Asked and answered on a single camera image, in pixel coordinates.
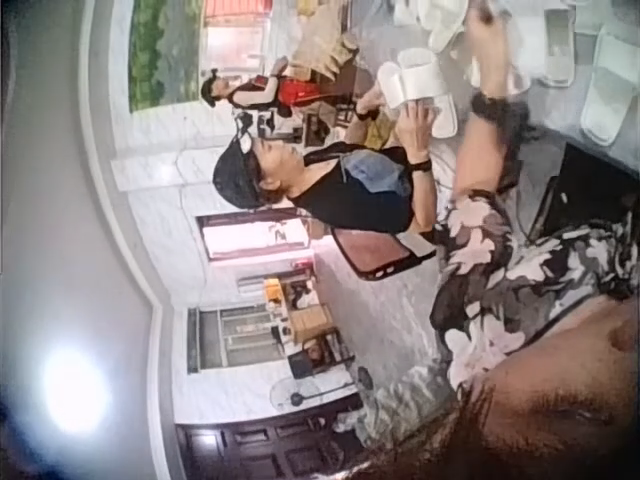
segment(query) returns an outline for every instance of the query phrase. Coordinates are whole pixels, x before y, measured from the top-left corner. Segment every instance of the floral shirt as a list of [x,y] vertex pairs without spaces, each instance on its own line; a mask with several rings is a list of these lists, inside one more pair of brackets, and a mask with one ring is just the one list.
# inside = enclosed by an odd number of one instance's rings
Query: floral shirt
[[442,278],[431,324],[452,354],[454,389],[535,339],[578,300],[638,287],[638,242],[625,224],[567,228],[518,244],[499,200],[475,191],[437,226]]

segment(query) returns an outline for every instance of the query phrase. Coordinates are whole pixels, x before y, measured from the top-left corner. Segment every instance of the door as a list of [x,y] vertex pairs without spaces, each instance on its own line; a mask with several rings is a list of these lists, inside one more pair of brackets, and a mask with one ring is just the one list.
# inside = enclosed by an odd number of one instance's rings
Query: door
[[344,470],[363,451],[353,432],[335,433],[338,413],[361,407],[346,399],[270,419],[227,425],[179,425],[187,478],[305,479]]

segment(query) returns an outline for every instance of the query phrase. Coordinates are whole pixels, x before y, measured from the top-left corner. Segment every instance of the ceiling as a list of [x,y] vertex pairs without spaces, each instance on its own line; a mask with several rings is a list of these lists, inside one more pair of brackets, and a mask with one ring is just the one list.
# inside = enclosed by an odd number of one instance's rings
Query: ceiling
[[[153,312],[87,164],[78,104],[83,3],[2,5],[15,83],[2,141],[1,400],[15,431],[65,478],[154,479]],[[52,376],[52,365],[62,374]],[[170,408],[164,416],[172,426]]]

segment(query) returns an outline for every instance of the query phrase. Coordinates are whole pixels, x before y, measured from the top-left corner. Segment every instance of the light fixture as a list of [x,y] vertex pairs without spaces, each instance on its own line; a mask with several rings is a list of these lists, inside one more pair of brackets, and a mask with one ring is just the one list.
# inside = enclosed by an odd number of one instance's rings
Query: light fixture
[[94,430],[109,403],[100,372],[84,355],[72,350],[58,351],[49,359],[44,392],[49,414],[66,433]]

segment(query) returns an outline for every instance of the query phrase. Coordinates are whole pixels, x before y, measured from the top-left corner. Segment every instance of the wristwatch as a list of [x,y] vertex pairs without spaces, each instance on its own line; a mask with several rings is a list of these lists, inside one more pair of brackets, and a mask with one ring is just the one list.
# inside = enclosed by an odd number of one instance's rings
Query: wristwatch
[[355,106],[353,107],[353,113],[356,114],[356,117],[358,117],[358,120],[361,122],[366,122],[367,120],[373,120],[375,122],[378,119],[378,115],[380,115],[380,109],[376,108],[375,110],[370,110],[362,115],[358,113],[358,107]]
[[506,98],[491,98],[477,92],[471,99],[471,111],[502,130],[509,112],[509,102]]
[[412,174],[413,172],[430,172],[431,169],[433,168],[433,165],[431,165],[431,158],[427,158],[427,160],[425,160],[424,162],[420,162],[420,163],[410,163],[407,166],[407,171],[409,172],[409,174]]

